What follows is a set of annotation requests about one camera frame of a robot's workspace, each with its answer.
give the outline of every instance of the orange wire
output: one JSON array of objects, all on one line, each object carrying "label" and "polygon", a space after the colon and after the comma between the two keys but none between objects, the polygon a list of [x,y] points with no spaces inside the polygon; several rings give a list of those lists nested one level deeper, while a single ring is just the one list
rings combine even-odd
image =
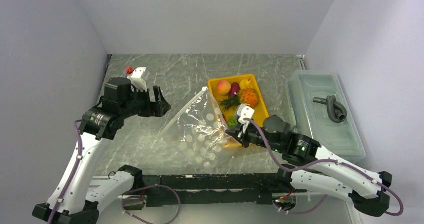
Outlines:
[{"label": "orange wire", "polygon": [[285,196],[281,196],[280,199],[286,199],[286,198],[290,197],[290,195],[293,193],[293,191],[294,191],[293,188],[290,189],[290,192],[287,195],[285,195]]}]

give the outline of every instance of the purple fruit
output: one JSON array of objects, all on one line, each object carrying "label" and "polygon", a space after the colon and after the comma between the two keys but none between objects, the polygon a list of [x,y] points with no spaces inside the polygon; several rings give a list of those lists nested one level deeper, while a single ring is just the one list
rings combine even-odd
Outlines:
[{"label": "purple fruit", "polygon": [[232,83],[231,89],[229,90],[228,97],[232,98],[236,96],[240,91],[240,85],[237,82]]}]

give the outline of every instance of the peach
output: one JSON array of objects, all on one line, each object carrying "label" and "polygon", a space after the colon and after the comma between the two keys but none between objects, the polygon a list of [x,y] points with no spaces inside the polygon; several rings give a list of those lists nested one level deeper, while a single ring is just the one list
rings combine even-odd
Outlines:
[{"label": "peach", "polygon": [[219,95],[228,95],[231,90],[231,84],[226,80],[221,80],[216,87],[216,92]]}]

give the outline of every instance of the toy fruit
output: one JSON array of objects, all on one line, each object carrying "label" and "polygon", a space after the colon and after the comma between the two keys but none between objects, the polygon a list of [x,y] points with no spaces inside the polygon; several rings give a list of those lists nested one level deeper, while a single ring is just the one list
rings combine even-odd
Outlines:
[{"label": "toy fruit", "polygon": [[232,83],[231,84],[231,89],[229,90],[229,94],[228,94],[228,96],[230,97],[230,98],[232,98],[232,97],[234,97],[234,96],[236,96],[237,94],[238,94],[238,92],[240,91],[240,85],[239,85],[239,83],[237,83],[237,82],[234,82],[234,83]]},{"label": "toy fruit", "polygon": [[228,110],[231,107],[237,107],[242,103],[247,104],[251,108],[256,107],[256,105],[259,103],[259,96],[256,90],[252,88],[242,89],[238,95],[223,100],[220,104],[224,106],[224,110]]},{"label": "toy fruit", "polygon": [[245,88],[252,88],[253,87],[253,84],[252,84],[252,81],[251,81],[251,79],[249,78],[249,79],[243,79],[241,82],[240,82],[240,88],[241,89],[245,89]]},{"label": "toy fruit", "polygon": [[235,125],[237,125],[237,119],[235,116],[231,116],[228,118],[228,121],[226,122],[228,124],[228,126],[230,128],[234,127]]},{"label": "toy fruit", "polygon": [[216,93],[219,95],[227,95],[231,90],[231,84],[226,80],[221,80],[216,87]]}]

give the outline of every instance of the plastic bag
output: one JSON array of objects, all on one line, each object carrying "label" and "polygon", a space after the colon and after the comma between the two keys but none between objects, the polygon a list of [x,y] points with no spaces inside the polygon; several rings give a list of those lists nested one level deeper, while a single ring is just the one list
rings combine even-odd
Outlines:
[{"label": "plastic bag", "polygon": [[182,152],[200,168],[209,170],[227,160],[238,146],[230,145],[228,128],[218,102],[207,87],[162,129],[163,142]]}]

